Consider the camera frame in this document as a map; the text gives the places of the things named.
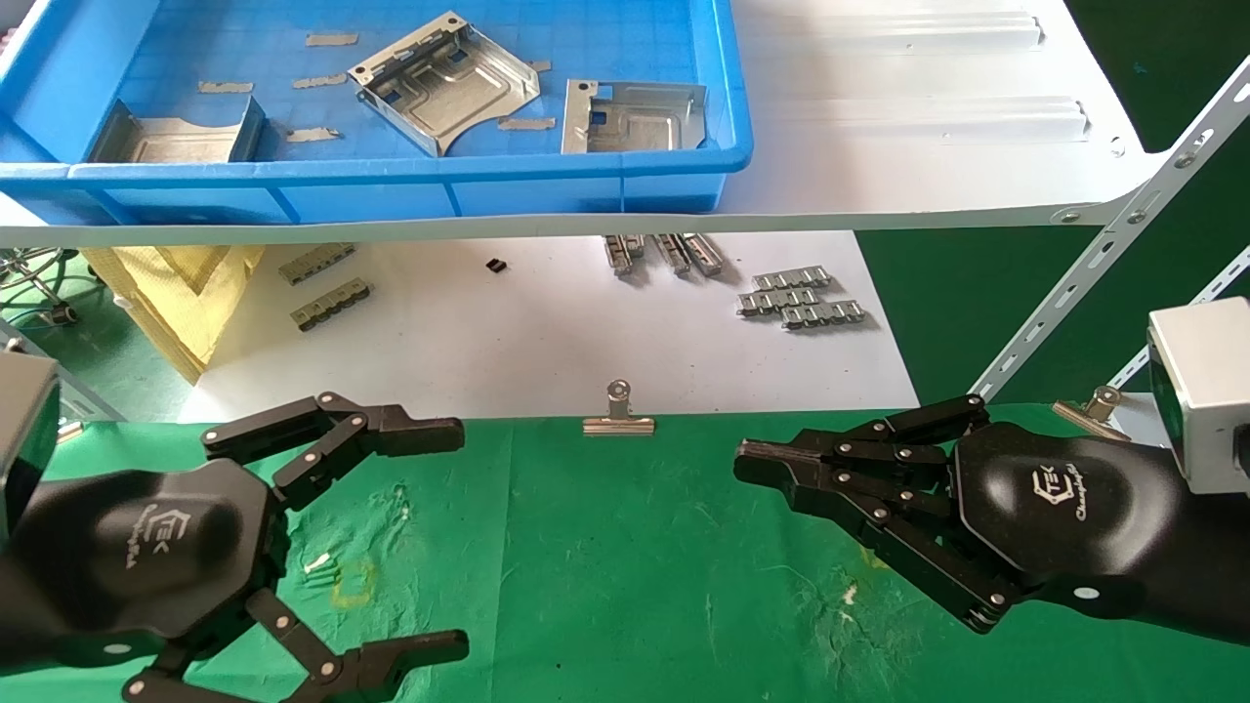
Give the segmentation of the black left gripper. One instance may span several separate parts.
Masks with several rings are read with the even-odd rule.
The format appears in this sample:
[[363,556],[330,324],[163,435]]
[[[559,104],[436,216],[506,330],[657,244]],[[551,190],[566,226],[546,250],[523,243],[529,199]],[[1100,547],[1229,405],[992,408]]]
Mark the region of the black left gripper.
[[[255,620],[308,672],[285,702],[392,702],[410,672],[465,659],[465,630],[332,653],[271,590],[290,547],[284,509],[302,512],[372,455],[450,453],[465,442],[458,418],[415,419],[400,404],[322,393],[205,432],[210,462],[192,472],[42,483],[2,548],[4,675],[161,650],[124,685],[125,702],[244,702],[188,683],[185,672]],[[272,473],[271,489],[244,468],[292,449],[300,454]]]

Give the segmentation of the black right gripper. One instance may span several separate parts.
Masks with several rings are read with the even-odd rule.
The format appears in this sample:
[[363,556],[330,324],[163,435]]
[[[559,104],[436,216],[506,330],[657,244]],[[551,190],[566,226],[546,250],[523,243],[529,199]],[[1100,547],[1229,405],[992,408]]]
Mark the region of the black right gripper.
[[[1008,574],[956,524],[942,469],[955,440],[959,517]],[[978,635],[1022,597],[1100,619],[1188,619],[1171,545],[1188,485],[1159,447],[988,427],[985,400],[966,394],[842,432],[745,439],[732,475],[835,523]]]

